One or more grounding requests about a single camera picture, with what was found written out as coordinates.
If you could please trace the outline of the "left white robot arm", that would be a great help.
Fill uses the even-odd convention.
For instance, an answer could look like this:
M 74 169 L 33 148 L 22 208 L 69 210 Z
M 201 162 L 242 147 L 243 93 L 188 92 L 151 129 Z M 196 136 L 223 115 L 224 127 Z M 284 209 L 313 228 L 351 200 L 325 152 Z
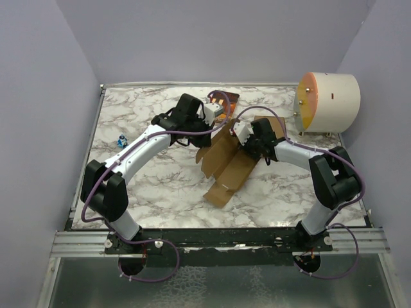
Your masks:
M 223 107 L 217 103 L 203 103 L 183 94 L 175 107 L 156 115 L 121 152 L 86 165 L 80 199 L 121 236 L 119 245 L 126 252 L 135 253 L 142 244 L 141 227 L 127 210 L 131 179 L 149 160 L 181 139 L 197 148 L 210 146 L 214 120 L 222 113 Z

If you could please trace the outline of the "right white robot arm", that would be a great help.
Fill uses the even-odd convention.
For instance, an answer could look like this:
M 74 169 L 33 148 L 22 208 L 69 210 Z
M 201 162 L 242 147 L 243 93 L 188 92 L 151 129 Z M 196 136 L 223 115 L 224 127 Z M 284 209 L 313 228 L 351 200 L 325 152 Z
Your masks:
M 357 196 L 362 184 L 352 167 L 347 151 L 340 146 L 331 150 L 311 148 L 278 137 L 267 118 L 251 122 L 251 127 L 235 123 L 232 130 L 240 149 L 248 156 L 289 163 L 311 174 L 316 201 L 305 218 L 295 227 L 296 246 L 309 251 L 317 245 L 327 224 L 337 214 L 339 206 Z

